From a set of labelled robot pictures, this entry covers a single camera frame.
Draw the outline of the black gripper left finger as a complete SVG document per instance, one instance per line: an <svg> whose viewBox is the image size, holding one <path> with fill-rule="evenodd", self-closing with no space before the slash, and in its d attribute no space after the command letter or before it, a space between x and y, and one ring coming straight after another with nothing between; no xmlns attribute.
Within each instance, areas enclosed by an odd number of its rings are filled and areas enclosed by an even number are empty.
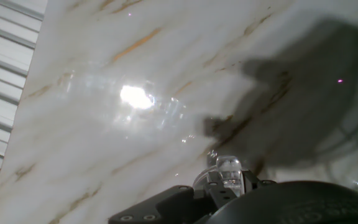
<svg viewBox="0 0 358 224"><path fill-rule="evenodd" d="M225 188L217 172L208 172L200 189L173 186L113 216L109 224L199 224L206 223L237 195Z"/></svg>

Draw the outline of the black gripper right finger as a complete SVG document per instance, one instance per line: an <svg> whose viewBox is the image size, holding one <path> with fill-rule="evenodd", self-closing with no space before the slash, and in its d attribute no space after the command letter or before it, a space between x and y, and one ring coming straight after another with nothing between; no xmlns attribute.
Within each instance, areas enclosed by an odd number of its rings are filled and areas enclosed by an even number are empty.
<svg viewBox="0 0 358 224"><path fill-rule="evenodd" d="M242 171L244 190L255 190L264 186L275 184L273 180L260 180L249 170Z"/></svg>

